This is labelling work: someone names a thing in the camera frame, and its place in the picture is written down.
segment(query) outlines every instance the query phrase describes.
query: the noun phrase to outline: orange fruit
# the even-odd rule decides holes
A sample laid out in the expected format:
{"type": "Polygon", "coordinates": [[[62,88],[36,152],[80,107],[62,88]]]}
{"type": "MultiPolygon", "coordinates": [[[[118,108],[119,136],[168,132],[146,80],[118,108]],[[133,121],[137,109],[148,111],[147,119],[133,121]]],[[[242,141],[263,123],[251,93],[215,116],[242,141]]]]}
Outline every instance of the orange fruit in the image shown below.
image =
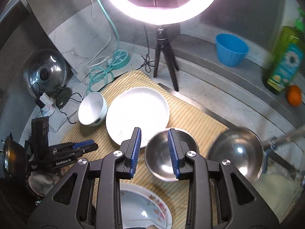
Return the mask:
{"type": "Polygon", "coordinates": [[[288,88],[286,98],[291,106],[297,107],[302,103],[302,91],[298,86],[291,85],[288,88]]]}

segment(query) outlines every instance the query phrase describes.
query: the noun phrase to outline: striped cloth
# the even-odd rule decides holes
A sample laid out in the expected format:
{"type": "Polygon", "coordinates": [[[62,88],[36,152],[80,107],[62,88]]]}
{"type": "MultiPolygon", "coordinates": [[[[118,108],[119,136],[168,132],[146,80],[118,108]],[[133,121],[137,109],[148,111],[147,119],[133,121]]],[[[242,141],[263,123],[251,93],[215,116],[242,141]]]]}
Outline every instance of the striped cloth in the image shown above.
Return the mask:
{"type": "MultiPolygon", "coordinates": [[[[212,117],[162,89],[141,71],[131,71],[124,74],[107,87],[102,94],[108,105],[111,105],[116,96],[133,87],[150,87],[160,92],[167,100],[170,108],[168,127],[177,127],[188,131],[196,139],[200,154],[204,157],[207,156],[208,150],[217,136],[227,129],[226,126],[212,117]]],[[[105,123],[99,127],[86,127],[77,123],[65,136],[63,143],[71,141],[81,142],[88,139],[93,139],[99,145],[96,151],[83,156],[88,160],[103,158],[119,148],[110,139],[105,123]]],[[[185,228],[189,189],[188,181],[166,183],[159,180],[146,168],[144,151],[141,151],[134,178],[132,180],[122,180],[122,182],[135,183],[156,193],[167,204],[171,212],[173,218],[172,228],[185,228]]],[[[93,194],[94,203],[97,196],[97,184],[98,182],[96,182],[93,194]]]]}

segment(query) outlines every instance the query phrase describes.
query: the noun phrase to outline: dish soap bottle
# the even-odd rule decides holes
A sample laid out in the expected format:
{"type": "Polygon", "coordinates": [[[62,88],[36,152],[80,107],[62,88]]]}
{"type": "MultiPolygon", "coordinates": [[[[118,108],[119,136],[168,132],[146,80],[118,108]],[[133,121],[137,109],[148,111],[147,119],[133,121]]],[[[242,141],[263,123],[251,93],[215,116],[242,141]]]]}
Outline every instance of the dish soap bottle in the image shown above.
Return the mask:
{"type": "Polygon", "coordinates": [[[293,80],[305,56],[305,40],[302,17],[305,15],[299,8],[300,17],[294,27],[284,26],[281,36],[272,53],[273,61],[265,79],[265,86],[274,94],[281,93],[293,80]]]}

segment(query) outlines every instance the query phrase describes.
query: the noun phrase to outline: blue plastic cup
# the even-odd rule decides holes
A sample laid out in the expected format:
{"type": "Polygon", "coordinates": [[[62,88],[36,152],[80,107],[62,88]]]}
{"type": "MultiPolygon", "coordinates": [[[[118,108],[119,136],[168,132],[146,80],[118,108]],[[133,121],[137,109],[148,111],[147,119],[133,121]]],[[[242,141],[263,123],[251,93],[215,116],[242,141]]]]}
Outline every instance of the blue plastic cup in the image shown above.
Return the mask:
{"type": "Polygon", "coordinates": [[[216,51],[220,62],[226,66],[235,67],[248,53],[249,47],[240,38],[221,33],[216,36],[216,51]]]}

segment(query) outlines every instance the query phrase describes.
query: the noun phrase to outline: ring light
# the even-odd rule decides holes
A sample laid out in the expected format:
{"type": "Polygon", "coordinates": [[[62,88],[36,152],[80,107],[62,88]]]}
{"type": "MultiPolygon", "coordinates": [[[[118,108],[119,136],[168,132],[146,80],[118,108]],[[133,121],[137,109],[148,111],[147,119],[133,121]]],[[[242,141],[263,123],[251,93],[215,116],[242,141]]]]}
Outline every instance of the ring light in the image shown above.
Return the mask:
{"type": "Polygon", "coordinates": [[[141,7],[128,0],[110,1],[131,18],[155,25],[166,25],[183,22],[199,15],[206,10],[214,0],[190,0],[182,6],[172,9],[141,7]]]}

